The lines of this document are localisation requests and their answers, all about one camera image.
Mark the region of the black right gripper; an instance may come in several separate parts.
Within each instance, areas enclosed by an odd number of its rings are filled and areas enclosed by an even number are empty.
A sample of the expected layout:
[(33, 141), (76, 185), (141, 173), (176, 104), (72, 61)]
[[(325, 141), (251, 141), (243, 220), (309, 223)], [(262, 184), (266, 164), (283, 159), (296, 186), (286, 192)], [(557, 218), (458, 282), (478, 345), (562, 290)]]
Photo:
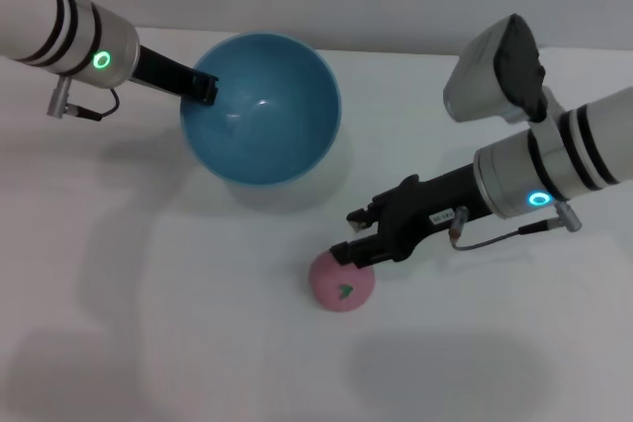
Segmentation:
[(459, 207), (466, 208), (473, 219), (492, 213), (479, 191), (472, 164), (428, 181), (411, 175), (374, 197), (370, 207), (347, 215), (353, 230), (370, 228), (378, 221), (377, 236), (335, 244), (330, 253), (341, 266), (401, 262), (423, 239), (448, 229), (450, 222), (436, 223), (431, 219), (434, 214)]

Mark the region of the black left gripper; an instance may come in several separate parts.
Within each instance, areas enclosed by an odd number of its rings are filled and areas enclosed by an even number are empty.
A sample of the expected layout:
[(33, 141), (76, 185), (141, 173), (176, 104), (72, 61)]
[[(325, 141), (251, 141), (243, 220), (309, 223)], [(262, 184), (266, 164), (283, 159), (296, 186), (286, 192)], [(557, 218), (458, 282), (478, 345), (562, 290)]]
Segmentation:
[(172, 60), (146, 46), (139, 50), (131, 81), (158, 91), (212, 105), (219, 78)]

